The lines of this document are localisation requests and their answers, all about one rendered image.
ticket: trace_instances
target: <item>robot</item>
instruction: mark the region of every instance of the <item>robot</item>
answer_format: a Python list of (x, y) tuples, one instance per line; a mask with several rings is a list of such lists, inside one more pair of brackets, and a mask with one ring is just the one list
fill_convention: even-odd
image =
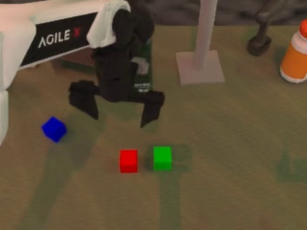
[(249, 40), (247, 50), (251, 55), (260, 56), (270, 47), (272, 39), (267, 36), (271, 18), (286, 4), (287, 0), (267, 0), (257, 11), (256, 22), (259, 24), (257, 34)]
[(17, 71), (86, 47), (93, 49), (99, 85), (73, 82), (70, 104), (98, 119), (94, 95), (100, 95), (144, 104), (141, 127), (158, 119), (164, 94), (133, 91), (138, 65), (130, 61), (154, 32), (146, 12), (125, 0), (46, 0), (0, 4), (0, 20), (0, 145), (8, 130), (7, 89)]

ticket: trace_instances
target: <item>orange cap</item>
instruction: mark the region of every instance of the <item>orange cap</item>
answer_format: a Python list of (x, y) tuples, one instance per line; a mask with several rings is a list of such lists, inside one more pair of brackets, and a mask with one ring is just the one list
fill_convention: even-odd
[(299, 27), (299, 32), (304, 38), (307, 38), (307, 19), (301, 22), (301, 25)]

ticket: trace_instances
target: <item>dark background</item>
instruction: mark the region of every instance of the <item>dark background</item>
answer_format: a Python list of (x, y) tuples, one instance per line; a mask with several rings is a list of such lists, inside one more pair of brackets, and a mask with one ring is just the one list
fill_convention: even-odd
[[(153, 15), (156, 24), (196, 25), (199, 0), (135, 0)], [(33, 0), (0, 0), (0, 3), (23, 3)], [(219, 0), (216, 25), (254, 24), (255, 11), (266, 0)], [(306, 0), (288, 0), (285, 9), (274, 19), (276, 25), (298, 25), (307, 18)]]

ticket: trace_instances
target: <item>red letter x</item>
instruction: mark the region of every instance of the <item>red letter x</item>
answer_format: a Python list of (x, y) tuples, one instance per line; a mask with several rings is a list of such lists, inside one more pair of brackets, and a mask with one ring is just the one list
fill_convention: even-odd
[(73, 37), (79, 37), (80, 35), (80, 27), (74, 28), (73, 29)]

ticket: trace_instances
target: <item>white metal pole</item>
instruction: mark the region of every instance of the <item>white metal pole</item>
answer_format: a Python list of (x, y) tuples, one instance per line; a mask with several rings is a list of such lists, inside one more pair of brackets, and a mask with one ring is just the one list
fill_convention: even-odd
[(193, 64), (198, 70), (204, 69), (209, 52), (215, 12), (218, 0), (200, 0), (200, 15)]

